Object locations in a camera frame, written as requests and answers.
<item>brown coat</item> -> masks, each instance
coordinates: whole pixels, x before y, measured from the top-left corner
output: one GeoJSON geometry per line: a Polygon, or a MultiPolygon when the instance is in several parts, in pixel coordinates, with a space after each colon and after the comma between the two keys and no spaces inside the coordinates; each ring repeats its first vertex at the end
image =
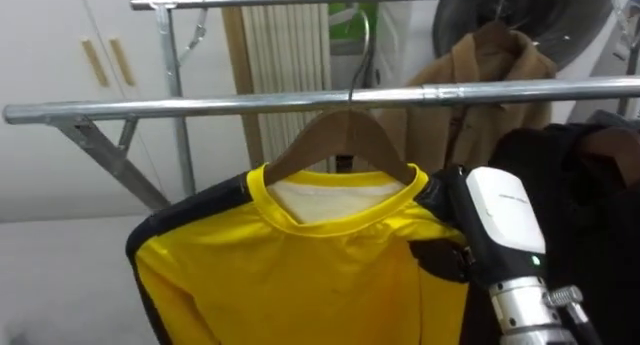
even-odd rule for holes
{"type": "MultiPolygon", "coordinates": [[[[490,23],[462,38],[450,54],[422,70],[408,86],[554,76],[554,63],[527,36],[490,23]]],[[[433,172],[450,163],[486,164],[504,134],[521,127],[541,128],[550,115],[548,102],[535,102],[384,110],[378,120],[404,160],[433,172]]],[[[369,168],[355,159],[354,170],[369,168]]]]}

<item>black jacket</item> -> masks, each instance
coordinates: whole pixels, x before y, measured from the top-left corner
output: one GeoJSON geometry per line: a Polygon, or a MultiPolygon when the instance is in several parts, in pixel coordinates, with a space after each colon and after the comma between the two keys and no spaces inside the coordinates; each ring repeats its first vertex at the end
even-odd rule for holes
{"type": "MultiPolygon", "coordinates": [[[[515,130],[501,139],[489,166],[524,183],[547,243],[549,288],[582,290],[604,344],[639,344],[640,184],[626,189],[610,159],[574,150],[600,128],[515,130]]],[[[498,344],[499,337],[488,295],[470,286],[460,343],[498,344]]]]}

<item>coat hanger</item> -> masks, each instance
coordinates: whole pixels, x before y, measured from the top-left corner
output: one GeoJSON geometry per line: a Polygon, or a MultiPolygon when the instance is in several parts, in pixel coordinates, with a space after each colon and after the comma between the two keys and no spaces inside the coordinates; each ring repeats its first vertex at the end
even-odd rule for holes
{"type": "Polygon", "coordinates": [[[627,188],[640,181],[640,134],[636,132],[606,128],[582,139],[578,151],[611,158],[627,188]]]}
{"type": "Polygon", "coordinates": [[[504,7],[504,2],[505,0],[500,0],[498,2],[498,7],[496,8],[496,17],[493,19],[493,21],[500,20],[500,15],[502,15],[502,8],[504,7]]]}
{"type": "MultiPolygon", "coordinates": [[[[369,19],[359,10],[364,20],[365,43],[362,62],[349,89],[351,103],[358,77],[370,56],[369,19]]],[[[264,171],[265,185],[284,180],[298,171],[334,155],[353,155],[368,161],[376,169],[408,185],[415,171],[400,159],[382,126],[368,112],[349,110],[329,111],[313,119],[293,143],[264,171]]]]}

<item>cabinet handle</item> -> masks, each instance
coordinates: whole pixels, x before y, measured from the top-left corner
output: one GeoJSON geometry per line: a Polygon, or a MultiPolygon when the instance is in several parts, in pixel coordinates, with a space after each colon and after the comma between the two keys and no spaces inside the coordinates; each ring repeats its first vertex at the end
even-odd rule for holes
{"type": "Polygon", "coordinates": [[[120,72],[122,73],[124,82],[126,82],[129,86],[136,86],[136,82],[135,80],[133,80],[133,75],[131,74],[129,62],[127,61],[127,57],[124,54],[124,50],[122,50],[122,46],[120,45],[120,40],[110,39],[109,43],[111,44],[113,54],[116,56],[116,61],[118,62],[118,66],[120,67],[120,72]]]}
{"type": "Polygon", "coordinates": [[[89,63],[93,68],[93,72],[98,79],[98,84],[102,87],[109,87],[109,79],[107,79],[107,74],[105,74],[104,69],[102,68],[102,64],[98,58],[98,53],[96,53],[96,49],[93,47],[91,40],[82,40],[82,48],[84,49],[84,53],[87,55],[89,63]]]}

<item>white cabinet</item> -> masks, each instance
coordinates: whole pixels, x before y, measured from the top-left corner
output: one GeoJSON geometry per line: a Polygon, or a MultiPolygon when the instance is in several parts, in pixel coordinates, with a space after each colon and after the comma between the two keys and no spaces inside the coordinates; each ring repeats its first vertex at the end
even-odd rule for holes
{"type": "MultiPolygon", "coordinates": [[[[0,25],[1,105],[125,98],[84,0],[5,0],[0,25]],[[94,66],[86,49],[95,53],[94,66]],[[96,71],[104,73],[106,83],[100,84],[96,71]]],[[[98,125],[117,139],[122,122],[98,125]]],[[[147,212],[53,127],[1,122],[0,153],[0,222],[147,212]]],[[[168,176],[156,175],[140,137],[130,158],[156,185],[168,176]]]]}
{"type": "MultiPolygon", "coordinates": [[[[153,11],[133,11],[129,0],[86,0],[105,44],[118,39],[135,79],[123,85],[128,99],[160,99],[169,96],[160,35],[153,11]]],[[[173,11],[178,52],[191,40],[200,10],[173,11]]],[[[204,40],[181,67],[185,97],[235,94],[227,41],[219,9],[209,9],[204,40]]],[[[116,64],[112,49],[107,49],[116,64]]],[[[115,69],[116,76],[122,76],[115,69]]],[[[206,188],[249,168],[249,158],[240,116],[201,117],[187,120],[196,186],[206,188]]],[[[182,194],[178,156],[171,120],[140,123],[150,154],[173,199],[182,194]]]]}

